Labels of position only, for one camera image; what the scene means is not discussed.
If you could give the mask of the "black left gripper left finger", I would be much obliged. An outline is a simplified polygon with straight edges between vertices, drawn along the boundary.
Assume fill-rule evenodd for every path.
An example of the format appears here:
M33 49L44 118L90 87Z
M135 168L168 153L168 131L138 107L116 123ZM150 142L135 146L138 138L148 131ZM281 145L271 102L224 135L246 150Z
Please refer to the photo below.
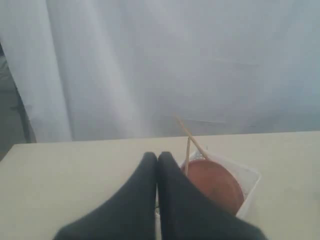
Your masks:
M146 152L127 182L105 203L62 227L56 240L154 240L157 157Z

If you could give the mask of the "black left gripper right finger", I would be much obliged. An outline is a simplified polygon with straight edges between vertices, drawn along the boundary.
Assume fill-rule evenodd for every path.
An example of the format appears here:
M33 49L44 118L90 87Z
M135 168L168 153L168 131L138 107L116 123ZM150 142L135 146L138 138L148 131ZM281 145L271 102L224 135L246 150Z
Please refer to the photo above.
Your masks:
M157 162L161 237L164 240L264 240L256 226L228 213L183 174L170 152Z

